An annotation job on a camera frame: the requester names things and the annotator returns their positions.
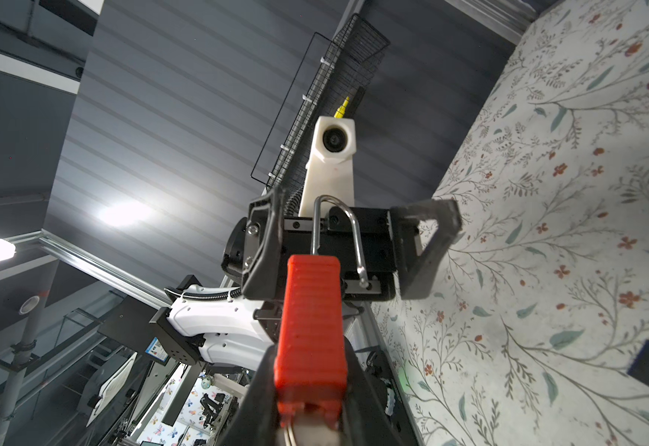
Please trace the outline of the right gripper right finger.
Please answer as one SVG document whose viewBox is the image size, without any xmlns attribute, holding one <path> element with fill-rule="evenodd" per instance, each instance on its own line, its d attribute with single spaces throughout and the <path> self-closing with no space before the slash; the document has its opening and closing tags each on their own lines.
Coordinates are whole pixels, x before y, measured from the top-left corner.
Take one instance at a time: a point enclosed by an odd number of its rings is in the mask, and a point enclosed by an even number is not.
<svg viewBox="0 0 649 446">
<path fill-rule="evenodd" d="M 354 349 L 344 338 L 348 364 L 348 384 L 341 416 L 347 445 L 402 445 L 398 433 L 391 427 L 384 409 L 361 368 Z"/>
</svg>

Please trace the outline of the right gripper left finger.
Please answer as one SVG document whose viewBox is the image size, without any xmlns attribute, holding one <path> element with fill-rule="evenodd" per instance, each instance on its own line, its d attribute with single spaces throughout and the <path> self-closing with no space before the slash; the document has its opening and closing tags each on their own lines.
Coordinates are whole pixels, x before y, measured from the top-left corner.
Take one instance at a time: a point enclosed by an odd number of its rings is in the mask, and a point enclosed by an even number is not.
<svg viewBox="0 0 649 446">
<path fill-rule="evenodd" d="M 279 427 L 274 362 L 278 346 L 269 347 L 259 364 L 254 380 L 218 445 L 250 446 L 276 444 Z"/>
</svg>

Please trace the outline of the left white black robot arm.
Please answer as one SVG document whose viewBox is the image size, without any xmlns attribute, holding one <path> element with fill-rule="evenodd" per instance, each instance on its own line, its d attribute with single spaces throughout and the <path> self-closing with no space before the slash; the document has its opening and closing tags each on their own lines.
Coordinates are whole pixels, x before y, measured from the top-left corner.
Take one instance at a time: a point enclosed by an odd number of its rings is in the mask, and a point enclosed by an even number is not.
<svg viewBox="0 0 649 446">
<path fill-rule="evenodd" d="M 294 214 L 302 192 L 275 188 L 248 206 L 231 234 L 221 267 L 231 288 L 207 289 L 192 275 L 165 292 L 172 304 L 150 323 L 177 361 L 255 370 L 280 337 L 287 263 L 311 252 L 313 219 Z M 423 299 L 463 226 L 454 200 L 391 209 L 322 204 L 319 249 L 341 265 L 341 300 L 358 306 L 400 297 Z"/>
</svg>

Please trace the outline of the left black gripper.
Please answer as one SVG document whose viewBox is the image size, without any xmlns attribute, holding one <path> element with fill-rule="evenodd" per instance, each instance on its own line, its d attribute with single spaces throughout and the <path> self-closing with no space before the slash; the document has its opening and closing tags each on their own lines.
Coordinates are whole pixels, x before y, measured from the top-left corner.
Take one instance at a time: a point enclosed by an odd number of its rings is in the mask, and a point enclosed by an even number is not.
<svg viewBox="0 0 649 446">
<path fill-rule="evenodd" d="M 313 220 L 286 217 L 285 193 L 275 186 L 248 206 L 242 291 L 246 299 L 283 301 L 287 263 L 294 255 L 309 255 Z M 332 207 L 320 220 L 320 256 L 340 263 L 343 298 L 349 301 L 388 301 L 396 294 L 397 271 L 400 298 L 427 298 L 447 251 L 459 234 L 463 220 L 455 200 L 429 199 L 389 211 L 354 207 L 361 229 L 363 259 L 368 285 L 363 287 L 350 218 Z M 436 223 L 427 243 L 421 242 L 419 225 Z"/>
</svg>

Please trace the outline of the red safety padlock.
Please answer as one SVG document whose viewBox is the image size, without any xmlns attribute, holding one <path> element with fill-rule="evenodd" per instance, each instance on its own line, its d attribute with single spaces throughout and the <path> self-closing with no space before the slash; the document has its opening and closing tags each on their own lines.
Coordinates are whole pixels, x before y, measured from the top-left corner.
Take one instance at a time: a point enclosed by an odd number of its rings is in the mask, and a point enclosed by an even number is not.
<svg viewBox="0 0 649 446">
<path fill-rule="evenodd" d="M 322 204 L 342 209 L 351 224 L 360 285 L 369 285 L 361 225 L 354 212 L 332 195 L 315 199 L 311 249 L 290 256 L 285 307 L 274 362 L 274 386 L 286 445 L 298 445 L 296 423 L 316 422 L 324 441 L 339 444 L 338 423 L 348 386 L 348 364 L 341 310 L 341 265 L 335 256 L 318 254 Z"/>
</svg>

